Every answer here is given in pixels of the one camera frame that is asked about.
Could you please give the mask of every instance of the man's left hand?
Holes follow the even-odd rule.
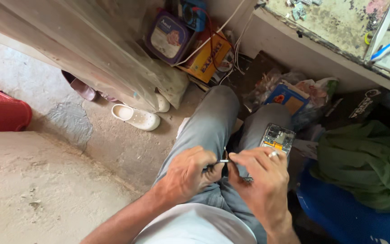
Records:
[[[202,173],[205,166],[215,162],[216,155],[201,146],[187,149],[173,158],[166,175],[152,190],[158,191],[169,203],[184,203],[209,184],[220,180],[224,163]]]

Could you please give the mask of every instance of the finger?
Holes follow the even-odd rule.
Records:
[[[189,157],[189,167],[191,172],[197,172],[201,175],[202,169],[216,162],[216,155],[211,151],[201,150]]]
[[[224,167],[224,165],[225,163],[218,163],[209,170],[207,170],[207,172],[202,175],[202,184],[207,186],[213,182],[220,180],[222,177],[222,168]]]
[[[258,147],[258,148],[255,148],[254,150],[260,150],[260,151],[265,152],[269,158],[271,165],[278,166],[281,164],[281,160],[279,158],[279,155],[280,155],[279,153],[282,152],[281,150],[277,150],[277,149],[272,148],[272,147]]]
[[[242,153],[230,153],[229,157],[232,161],[245,166],[248,173],[250,173],[254,179],[263,177],[266,172],[263,166],[261,166],[253,156],[247,156]]]
[[[288,164],[288,162],[287,162],[287,154],[285,152],[283,152],[283,151],[279,151],[278,158],[279,158],[279,160],[281,162],[280,164],[282,166],[287,167],[287,164]]]
[[[242,153],[255,157],[257,161],[263,166],[263,168],[266,169],[266,171],[272,168],[272,162],[270,161],[268,154],[266,154],[266,152],[261,147],[243,151]]]
[[[195,153],[198,153],[199,151],[202,151],[203,147],[202,146],[196,146],[192,148],[188,148],[186,150],[183,150],[181,153],[177,154],[175,158],[188,158],[192,156]]]
[[[228,167],[228,182],[233,186],[237,192],[247,186],[247,182],[240,177],[239,169],[235,163],[227,163]]]

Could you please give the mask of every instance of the yellow cardboard box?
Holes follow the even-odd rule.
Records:
[[[189,53],[193,53],[198,47],[200,47],[208,38],[210,37],[210,30],[206,28],[203,32],[201,32],[197,41]],[[215,58],[216,66],[219,66],[225,55],[231,48],[231,45],[220,38],[217,35],[213,36],[213,56]],[[178,68],[186,71],[187,73],[195,76],[196,78],[208,83],[210,78],[213,76],[216,68],[213,65],[213,60],[210,55],[210,41],[208,41],[201,49],[198,50],[196,54],[194,54],[186,63],[183,63],[181,66],[177,66]]]

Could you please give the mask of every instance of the white clog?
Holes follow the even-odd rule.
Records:
[[[159,103],[159,112],[161,113],[168,112],[169,110],[168,100],[166,100],[166,98],[160,93],[156,93],[156,97],[157,97],[157,102]]]
[[[124,104],[116,104],[112,107],[112,115],[123,120],[138,129],[152,131],[160,124],[160,117]]]

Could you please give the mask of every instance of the jeans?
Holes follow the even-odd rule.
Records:
[[[229,87],[215,86],[209,89],[163,162],[155,183],[166,175],[171,160],[188,148],[201,145],[205,150],[214,152],[218,159],[222,158],[236,123],[238,111],[239,101]],[[291,116],[287,108],[281,104],[268,104],[259,108],[244,121],[240,140],[235,143],[232,152],[239,153],[242,150],[258,147],[269,123],[290,129]],[[244,166],[238,165],[238,168],[242,177],[248,176]],[[252,230],[257,243],[267,242],[267,234],[263,226],[229,184],[227,177],[210,184],[188,202],[221,208],[234,214]]]

